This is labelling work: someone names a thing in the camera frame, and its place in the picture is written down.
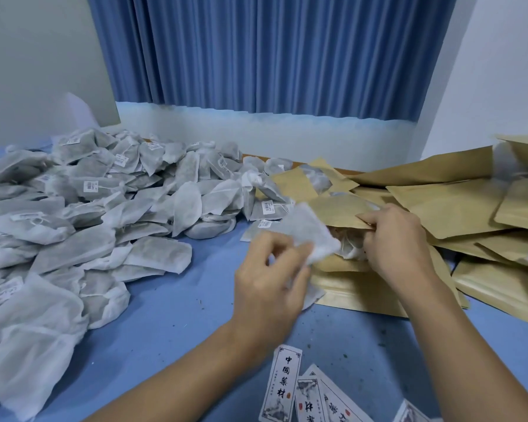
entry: curtain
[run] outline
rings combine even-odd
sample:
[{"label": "curtain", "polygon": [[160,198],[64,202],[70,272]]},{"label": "curtain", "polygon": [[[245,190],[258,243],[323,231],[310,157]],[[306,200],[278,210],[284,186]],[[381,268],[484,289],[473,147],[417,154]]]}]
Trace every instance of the curtain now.
[{"label": "curtain", "polygon": [[416,121],[455,0],[89,0],[118,101]]}]

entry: pile of paper bags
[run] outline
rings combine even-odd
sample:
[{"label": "pile of paper bags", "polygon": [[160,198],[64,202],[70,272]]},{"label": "pile of paper bags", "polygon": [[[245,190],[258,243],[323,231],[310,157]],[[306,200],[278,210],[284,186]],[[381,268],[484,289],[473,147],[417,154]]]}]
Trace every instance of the pile of paper bags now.
[{"label": "pile of paper bags", "polygon": [[[342,242],[313,265],[312,283],[326,291],[319,304],[407,316],[370,270],[361,249],[370,226],[354,216],[393,203],[419,216],[436,271],[459,305],[469,306],[463,292],[528,322],[528,135],[499,135],[495,146],[349,177],[320,159],[272,178],[285,196],[307,202]],[[243,239],[280,226],[257,222]],[[452,276],[432,246],[466,255]]]},{"label": "pile of paper bags", "polygon": [[85,130],[50,154],[0,158],[0,404],[34,417],[87,329],[127,308],[126,282],[181,273],[192,239],[236,217],[279,219],[294,201],[268,174],[291,161],[245,157],[229,142],[162,141]]}]

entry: hand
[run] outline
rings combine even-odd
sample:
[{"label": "hand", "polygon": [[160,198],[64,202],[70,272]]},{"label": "hand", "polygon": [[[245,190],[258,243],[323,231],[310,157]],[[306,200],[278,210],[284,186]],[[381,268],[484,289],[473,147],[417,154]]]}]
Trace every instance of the hand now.
[{"label": "hand", "polygon": [[[311,243],[293,247],[291,237],[275,232],[259,234],[235,274],[235,305],[229,322],[237,346],[260,363],[282,343],[303,308],[311,275],[304,266]],[[270,265],[270,255],[276,257]],[[294,278],[291,288],[289,281]]]},{"label": "hand", "polygon": [[375,226],[364,236],[364,250],[372,268],[398,295],[405,296],[418,282],[436,277],[418,216],[390,203],[356,216]]}]

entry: gray wall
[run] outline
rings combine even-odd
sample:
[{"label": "gray wall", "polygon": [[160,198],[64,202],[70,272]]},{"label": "gray wall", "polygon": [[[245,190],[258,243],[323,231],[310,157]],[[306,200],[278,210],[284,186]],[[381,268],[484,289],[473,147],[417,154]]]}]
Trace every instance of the gray wall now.
[{"label": "gray wall", "polygon": [[0,146],[72,131],[72,92],[119,123],[87,0],[0,0]]}]

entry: wooden edge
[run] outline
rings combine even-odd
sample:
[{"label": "wooden edge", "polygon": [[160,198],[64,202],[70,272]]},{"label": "wooden edge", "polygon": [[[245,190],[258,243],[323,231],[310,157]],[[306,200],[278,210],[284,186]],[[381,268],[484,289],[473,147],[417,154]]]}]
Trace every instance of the wooden edge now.
[{"label": "wooden edge", "polygon": [[[268,160],[270,158],[270,157],[262,157],[260,155],[243,154],[243,158],[245,158],[245,157],[258,157],[262,161],[266,161],[266,160]],[[301,166],[302,164],[305,164],[305,163],[304,162],[294,161],[293,162],[293,167],[295,168],[297,166]],[[338,167],[335,167],[335,169],[338,170],[340,173],[345,174],[345,175],[355,175],[355,174],[363,173],[363,171],[339,169]]]}]

